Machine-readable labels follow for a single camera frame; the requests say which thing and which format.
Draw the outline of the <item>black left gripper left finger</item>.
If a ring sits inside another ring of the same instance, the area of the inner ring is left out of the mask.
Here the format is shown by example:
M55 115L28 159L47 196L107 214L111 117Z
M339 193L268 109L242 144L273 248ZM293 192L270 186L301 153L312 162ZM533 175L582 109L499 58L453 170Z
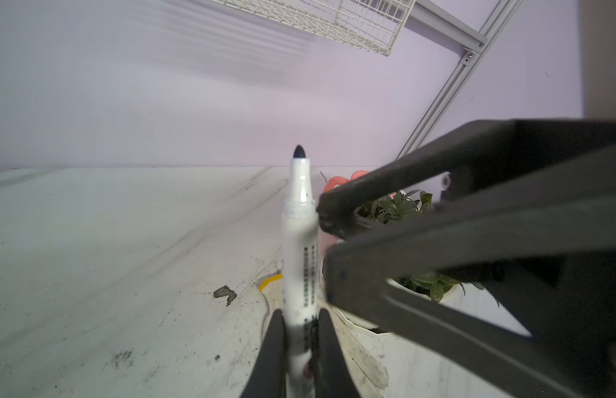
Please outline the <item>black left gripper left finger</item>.
M286 397L286 327L281 309L270 323L241 398Z

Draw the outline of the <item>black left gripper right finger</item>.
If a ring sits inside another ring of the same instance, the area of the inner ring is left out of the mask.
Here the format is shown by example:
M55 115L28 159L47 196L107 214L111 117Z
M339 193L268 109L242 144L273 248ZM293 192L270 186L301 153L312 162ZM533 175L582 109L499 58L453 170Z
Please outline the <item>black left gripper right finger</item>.
M360 397L325 308L320 309L315 326L315 388L316 397Z

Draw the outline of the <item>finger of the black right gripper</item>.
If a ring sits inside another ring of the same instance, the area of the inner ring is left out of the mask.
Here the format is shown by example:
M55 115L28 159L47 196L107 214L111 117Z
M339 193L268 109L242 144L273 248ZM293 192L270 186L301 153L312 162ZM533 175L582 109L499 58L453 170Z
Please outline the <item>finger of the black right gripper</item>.
M317 212L323 232L345 239L377 227L354 214L357 207L444 172L455 172L461 198L505 180L506 158L515 139L514 120L464 124L405 157L321 196Z

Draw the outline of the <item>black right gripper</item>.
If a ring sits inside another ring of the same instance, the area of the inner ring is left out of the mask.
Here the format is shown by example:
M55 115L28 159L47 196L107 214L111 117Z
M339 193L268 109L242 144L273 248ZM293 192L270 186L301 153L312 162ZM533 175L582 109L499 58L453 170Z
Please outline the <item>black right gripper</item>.
M465 124L445 171L358 207L385 225L442 212L433 272L399 280L470 325L409 314L402 337L518 397L616 397L616 121Z

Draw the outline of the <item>white marker pen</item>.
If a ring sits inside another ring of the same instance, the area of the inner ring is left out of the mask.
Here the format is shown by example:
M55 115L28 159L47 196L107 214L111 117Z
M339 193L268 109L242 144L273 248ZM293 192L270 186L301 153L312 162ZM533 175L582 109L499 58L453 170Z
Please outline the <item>white marker pen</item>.
M312 328L317 317L318 216L310 159L301 145L296 146L291 159L289 191L281 219L287 394L314 397L311 359Z

